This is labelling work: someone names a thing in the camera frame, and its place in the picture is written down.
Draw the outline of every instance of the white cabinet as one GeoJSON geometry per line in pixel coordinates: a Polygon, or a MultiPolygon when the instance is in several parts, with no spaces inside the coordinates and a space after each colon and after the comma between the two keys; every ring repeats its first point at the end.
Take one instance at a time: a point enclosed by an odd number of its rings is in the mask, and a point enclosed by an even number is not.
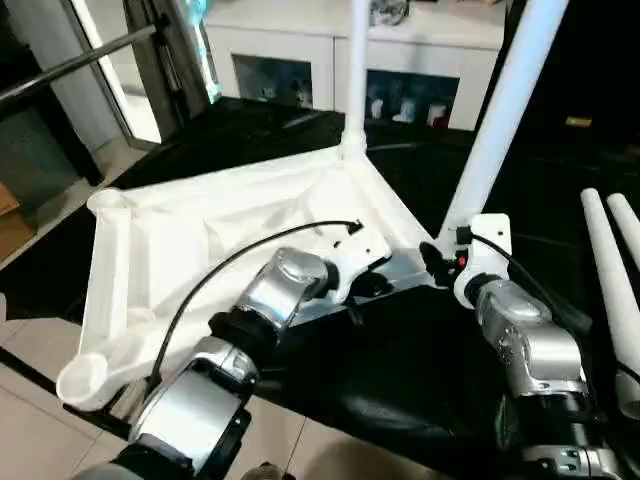
{"type": "Polygon", "coordinates": [[[333,110],[333,38],[207,27],[222,94],[333,110]]]}
{"type": "MultiPolygon", "coordinates": [[[[369,41],[366,117],[473,130],[497,51],[369,41]]],[[[335,40],[335,108],[347,108],[349,41],[335,40]]]]}
{"type": "MultiPolygon", "coordinates": [[[[231,97],[344,112],[350,0],[219,0],[206,19],[231,97]]],[[[472,130],[502,46],[504,3],[412,2],[369,31],[367,117],[472,130]]]]}

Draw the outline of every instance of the metal handle rail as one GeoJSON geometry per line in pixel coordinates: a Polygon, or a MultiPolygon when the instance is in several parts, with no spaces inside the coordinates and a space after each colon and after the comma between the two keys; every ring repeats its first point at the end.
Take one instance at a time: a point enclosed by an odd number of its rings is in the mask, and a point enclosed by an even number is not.
{"type": "Polygon", "coordinates": [[[71,58],[65,62],[62,62],[55,67],[52,67],[22,83],[14,85],[0,93],[0,109],[6,107],[8,104],[27,97],[36,91],[48,86],[51,82],[64,77],[69,73],[92,63],[105,55],[115,52],[127,45],[144,40],[158,31],[156,25],[148,25],[133,33],[123,35],[115,40],[105,43],[101,47],[98,47],[89,52],[83,53],[77,57],[71,58]]]}

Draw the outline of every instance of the white shelf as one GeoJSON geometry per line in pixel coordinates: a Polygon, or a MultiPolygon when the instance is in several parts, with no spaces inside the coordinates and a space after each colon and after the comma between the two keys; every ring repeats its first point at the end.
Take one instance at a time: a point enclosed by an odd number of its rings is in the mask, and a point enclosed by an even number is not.
{"type": "MultiPolygon", "coordinates": [[[[498,50],[502,46],[504,19],[505,2],[411,2],[411,12],[400,25],[373,27],[369,38],[498,50]]],[[[346,38],[350,21],[350,0],[217,0],[205,24],[346,38]]]]}

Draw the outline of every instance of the white tube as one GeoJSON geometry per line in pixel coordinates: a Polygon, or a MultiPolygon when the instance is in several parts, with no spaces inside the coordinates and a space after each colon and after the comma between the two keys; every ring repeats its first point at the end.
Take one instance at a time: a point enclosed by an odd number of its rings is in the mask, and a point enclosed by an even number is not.
{"type": "MultiPolygon", "coordinates": [[[[589,188],[580,198],[616,358],[640,372],[640,310],[627,271],[598,192],[589,188]]],[[[640,419],[640,385],[621,372],[616,375],[616,392],[622,413],[640,419]]]]}
{"type": "Polygon", "coordinates": [[[609,195],[607,203],[618,227],[620,227],[624,241],[629,247],[633,261],[636,262],[636,266],[640,269],[640,220],[633,213],[631,205],[621,193],[609,195]]]}
{"type": "Polygon", "coordinates": [[[350,148],[364,152],[364,109],[367,96],[367,33],[369,32],[371,0],[353,0],[351,3],[351,52],[349,56],[349,100],[342,147],[344,154],[350,148]]]}
{"type": "Polygon", "coordinates": [[[455,229],[468,225],[471,217],[484,208],[567,3],[568,0],[527,2],[438,236],[437,245],[446,256],[455,254],[455,229]]]}

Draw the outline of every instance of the black connector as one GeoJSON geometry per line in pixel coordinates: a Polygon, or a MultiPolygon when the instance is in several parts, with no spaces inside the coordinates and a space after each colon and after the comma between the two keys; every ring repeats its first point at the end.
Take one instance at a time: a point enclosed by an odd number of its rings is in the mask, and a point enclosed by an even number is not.
{"type": "Polygon", "coordinates": [[[351,222],[349,223],[349,225],[347,225],[347,232],[349,233],[349,235],[353,235],[354,233],[362,230],[364,228],[364,225],[362,225],[362,222],[360,222],[360,220],[356,220],[355,222],[351,222]]]}
{"type": "Polygon", "coordinates": [[[473,240],[471,227],[458,227],[456,229],[456,243],[458,245],[470,245],[473,240]]]}

